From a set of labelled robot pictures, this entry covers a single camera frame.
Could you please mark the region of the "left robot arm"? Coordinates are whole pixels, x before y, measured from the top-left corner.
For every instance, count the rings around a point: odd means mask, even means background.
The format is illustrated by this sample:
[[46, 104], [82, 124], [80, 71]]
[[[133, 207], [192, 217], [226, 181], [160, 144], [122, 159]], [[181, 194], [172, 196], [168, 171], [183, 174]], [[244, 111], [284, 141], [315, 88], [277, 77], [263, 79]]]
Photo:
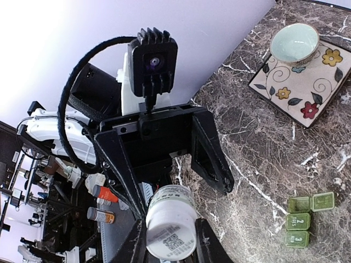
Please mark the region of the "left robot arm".
[[33, 102], [18, 135], [44, 156], [103, 173], [138, 218], [146, 216], [139, 184], [169, 185], [176, 156], [191, 155], [193, 171], [230, 193], [234, 177], [213, 114], [191, 104], [156, 106], [173, 88], [177, 53], [176, 41], [157, 29], [98, 44], [73, 68], [57, 111]]

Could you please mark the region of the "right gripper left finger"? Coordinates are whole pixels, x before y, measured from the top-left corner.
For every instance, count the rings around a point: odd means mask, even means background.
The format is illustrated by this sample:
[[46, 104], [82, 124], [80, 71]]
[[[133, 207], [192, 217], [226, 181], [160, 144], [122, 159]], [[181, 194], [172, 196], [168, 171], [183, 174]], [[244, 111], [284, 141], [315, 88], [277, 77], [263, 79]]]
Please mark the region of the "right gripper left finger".
[[110, 260], [113, 263], [144, 263], [148, 262], [146, 251], [146, 223], [138, 219], [128, 236], [118, 249], [116, 255]]

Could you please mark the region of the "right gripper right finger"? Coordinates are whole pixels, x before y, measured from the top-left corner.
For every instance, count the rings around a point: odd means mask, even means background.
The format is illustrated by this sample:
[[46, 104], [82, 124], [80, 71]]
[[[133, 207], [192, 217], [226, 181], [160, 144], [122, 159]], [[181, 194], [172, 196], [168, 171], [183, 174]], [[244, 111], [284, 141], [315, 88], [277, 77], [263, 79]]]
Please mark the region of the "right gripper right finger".
[[195, 262], [233, 263], [206, 219], [197, 219], [195, 228], [197, 234]]

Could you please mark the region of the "white pill bottle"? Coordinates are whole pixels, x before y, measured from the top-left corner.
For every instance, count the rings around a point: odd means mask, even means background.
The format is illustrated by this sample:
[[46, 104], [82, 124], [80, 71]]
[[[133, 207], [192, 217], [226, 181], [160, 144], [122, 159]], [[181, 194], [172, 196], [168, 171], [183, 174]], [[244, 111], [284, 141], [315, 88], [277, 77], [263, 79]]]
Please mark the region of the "white pill bottle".
[[180, 261], [196, 248], [194, 195], [182, 185], [161, 187], [152, 197], [146, 215], [146, 248], [161, 260]]

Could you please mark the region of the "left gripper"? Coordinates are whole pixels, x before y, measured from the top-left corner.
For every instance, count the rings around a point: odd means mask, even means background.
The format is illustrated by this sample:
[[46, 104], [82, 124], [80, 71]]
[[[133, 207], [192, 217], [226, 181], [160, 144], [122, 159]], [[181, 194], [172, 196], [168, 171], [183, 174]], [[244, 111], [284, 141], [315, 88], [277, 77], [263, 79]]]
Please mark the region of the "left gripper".
[[191, 168], [223, 195], [234, 177], [222, 151], [213, 114], [204, 107], [180, 105], [151, 114], [137, 113], [103, 121], [94, 138], [108, 187], [137, 219], [146, 217], [138, 183], [165, 185], [172, 159], [191, 155]]

